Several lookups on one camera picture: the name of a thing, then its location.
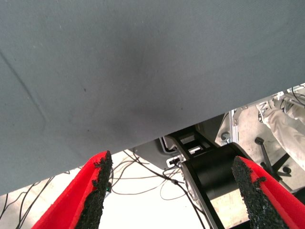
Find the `red foam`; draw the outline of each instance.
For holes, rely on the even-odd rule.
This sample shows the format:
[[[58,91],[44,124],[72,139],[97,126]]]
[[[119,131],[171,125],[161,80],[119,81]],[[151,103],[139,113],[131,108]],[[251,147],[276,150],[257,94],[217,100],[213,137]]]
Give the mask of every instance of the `red foam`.
[[[291,229],[304,229],[305,205],[256,163],[240,158],[252,170],[252,182],[255,182],[260,177],[266,178],[266,181],[260,183],[261,190],[268,197],[287,226]]]
[[[37,221],[33,229],[75,228],[87,196],[95,189],[92,180],[97,179],[101,169],[96,168],[94,163],[99,163],[101,158],[106,157],[106,153],[102,152],[90,158],[74,180]]]

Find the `gray fabric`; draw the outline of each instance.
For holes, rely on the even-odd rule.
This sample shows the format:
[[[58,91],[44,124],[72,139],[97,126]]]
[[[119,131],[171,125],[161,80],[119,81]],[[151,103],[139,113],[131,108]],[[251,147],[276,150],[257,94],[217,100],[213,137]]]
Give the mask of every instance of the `gray fabric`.
[[[0,194],[304,81],[304,1],[0,2]]]

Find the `black rubber padding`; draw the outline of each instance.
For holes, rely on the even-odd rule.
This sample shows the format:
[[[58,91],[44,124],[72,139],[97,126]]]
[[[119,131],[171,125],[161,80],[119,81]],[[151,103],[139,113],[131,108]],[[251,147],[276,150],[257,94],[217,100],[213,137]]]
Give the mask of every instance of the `black rubber padding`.
[[[260,189],[260,183],[266,181],[266,178],[261,177],[252,183],[250,177],[252,171],[239,157],[234,159],[232,171],[239,186],[244,203],[247,206],[251,228],[289,228],[271,204],[268,197]]]
[[[101,159],[100,163],[95,165],[101,167],[97,180],[92,183],[96,190],[91,192],[84,203],[84,209],[81,212],[80,219],[76,225],[76,229],[98,229],[102,216],[103,202],[106,194],[107,183],[112,167],[111,154],[108,151],[106,159]]]

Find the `metal stand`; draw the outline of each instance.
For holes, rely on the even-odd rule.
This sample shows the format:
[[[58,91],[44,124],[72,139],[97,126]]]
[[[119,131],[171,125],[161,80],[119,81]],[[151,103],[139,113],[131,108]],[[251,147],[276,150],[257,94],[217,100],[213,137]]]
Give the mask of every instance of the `metal stand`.
[[[263,167],[263,169],[269,173],[271,176],[273,176],[274,179],[276,179],[277,181],[281,181],[282,177],[291,177],[290,173],[291,173],[291,169],[288,167],[284,167],[283,168],[283,172],[279,172],[278,170],[283,166],[283,164],[288,160],[288,158],[290,157],[287,153],[284,154],[277,162],[275,162],[275,164],[272,166],[268,157],[268,154],[266,152],[266,148],[264,146],[264,140],[260,137],[257,137],[255,139],[255,143],[258,144],[259,146],[261,146],[262,149],[262,153],[264,156],[264,160],[265,162],[261,163],[261,166]]]

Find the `white pants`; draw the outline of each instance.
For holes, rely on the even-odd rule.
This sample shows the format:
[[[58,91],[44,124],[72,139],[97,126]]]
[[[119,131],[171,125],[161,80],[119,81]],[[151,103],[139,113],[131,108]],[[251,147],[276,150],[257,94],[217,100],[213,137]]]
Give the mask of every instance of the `white pants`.
[[[273,136],[289,156],[305,170],[305,135],[288,124],[290,118],[299,119],[305,124],[305,109],[294,105],[285,114],[274,107],[266,111],[263,123],[270,128]]]

